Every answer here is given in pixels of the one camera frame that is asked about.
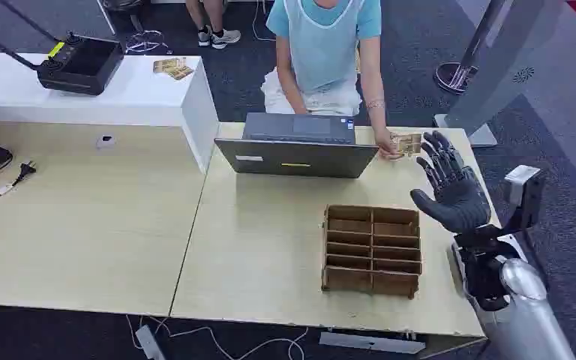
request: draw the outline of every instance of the wooden table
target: wooden table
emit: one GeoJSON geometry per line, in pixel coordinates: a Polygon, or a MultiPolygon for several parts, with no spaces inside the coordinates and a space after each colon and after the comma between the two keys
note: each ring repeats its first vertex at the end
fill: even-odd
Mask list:
{"type": "MultiPolygon", "coordinates": [[[[242,131],[243,124],[221,123],[219,134],[242,131]]],[[[482,179],[465,133],[442,132],[482,179]]],[[[369,127],[357,127],[356,137],[374,143],[369,127]]],[[[423,356],[478,341],[479,322],[452,277],[452,234],[424,214],[423,274],[413,300],[321,290],[326,205],[415,209],[413,188],[431,190],[413,158],[375,158],[356,180],[306,178],[236,174],[215,148],[170,315],[432,335],[423,356]]]]}
{"type": "Polygon", "coordinates": [[[0,122],[0,305],[167,316],[204,175],[179,127],[0,122]],[[97,148],[111,134],[115,145],[97,148]]]}

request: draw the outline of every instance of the yellow label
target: yellow label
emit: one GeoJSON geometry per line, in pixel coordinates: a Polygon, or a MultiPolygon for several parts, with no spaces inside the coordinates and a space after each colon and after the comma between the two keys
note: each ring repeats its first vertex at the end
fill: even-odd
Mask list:
{"type": "Polygon", "coordinates": [[[310,167],[309,163],[281,163],[282,167],[310,167]]]}
{"type": "Polygon", "coordinates": [[[60,43],[57,43],[56,46],[54,46],[54,49],[52,49],[52,51],[50,51],[49,54],[47,54],[47,57],[49,58],[56,55],[59,52],[59,50],[63,47],[63,45],[65,45],[65,43],[62,41],[60,43]]]}

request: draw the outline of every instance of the cash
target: cash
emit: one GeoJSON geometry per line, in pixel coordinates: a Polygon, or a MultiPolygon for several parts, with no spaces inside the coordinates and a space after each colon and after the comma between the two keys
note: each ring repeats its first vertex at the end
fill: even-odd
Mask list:
{"type": "Polygon", "coordinates": [[[420,133],[407,135],[391,133],[391,141],[399,154],[412,156],[421,153],[422,135],[420,133]]]}
{"type": "Polygon", "coordinates": [[[186,58],[167,58],[164,60],[153,61],[154,74],[166,73],[175,68],[182,68],[186,66],[186,58]]]}
{"type": "Polygon", "coordinates": [[[184,79],[188,74],[193,73],[193,69],[185,65],[183,67],[173,68],[165,72],[169,74],[169,76],[172,77],[173,79],[180,80],[184,79]]]}

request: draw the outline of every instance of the wooden compartment box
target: wooden compartment box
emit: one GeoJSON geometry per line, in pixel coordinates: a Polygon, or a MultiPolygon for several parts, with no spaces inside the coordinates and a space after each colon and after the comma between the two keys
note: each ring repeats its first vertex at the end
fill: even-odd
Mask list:
{"type": "Polygon", "coordinates": [[[414,298],[422,273],[417,211],[328,205],[323,238],[323,290],[414,298]]]}

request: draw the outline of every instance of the chair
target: chair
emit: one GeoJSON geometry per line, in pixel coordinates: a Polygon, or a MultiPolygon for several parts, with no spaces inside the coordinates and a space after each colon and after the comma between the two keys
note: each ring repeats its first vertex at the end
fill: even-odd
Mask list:
{"type": "Polygon", "coordinates": [[[156,30],[145,30],[138,18],[138,13],[146,2],[145,0],[103,0],[102,5],[108,11],[129,14],[136,33],[127,40],[126,53],[146,53],[158,47],[164,47],[166,53],[170,54],[172,51],[164,43],[162,33],[156,30]]]}

